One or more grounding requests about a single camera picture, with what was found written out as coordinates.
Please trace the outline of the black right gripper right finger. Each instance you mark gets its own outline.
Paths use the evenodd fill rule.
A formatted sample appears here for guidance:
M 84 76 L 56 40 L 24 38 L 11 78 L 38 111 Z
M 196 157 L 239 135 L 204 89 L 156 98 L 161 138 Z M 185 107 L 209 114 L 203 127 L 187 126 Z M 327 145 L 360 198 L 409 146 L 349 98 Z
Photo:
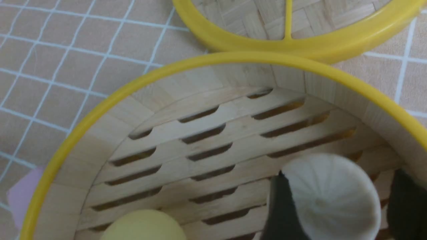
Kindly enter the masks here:
M 404 170 L 395 170 L 386 214 L 395 240 L 427 238 L 427 192 Z

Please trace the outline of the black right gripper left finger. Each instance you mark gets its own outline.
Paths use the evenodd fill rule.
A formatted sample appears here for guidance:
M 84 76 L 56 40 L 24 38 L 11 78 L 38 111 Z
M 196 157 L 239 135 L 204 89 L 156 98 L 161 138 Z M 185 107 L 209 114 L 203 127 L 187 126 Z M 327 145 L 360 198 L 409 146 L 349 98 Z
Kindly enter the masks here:
M 297 215 L 289 180 L 282 171 L 271 178 L 267 220 L 261 240 L 308 240 Z

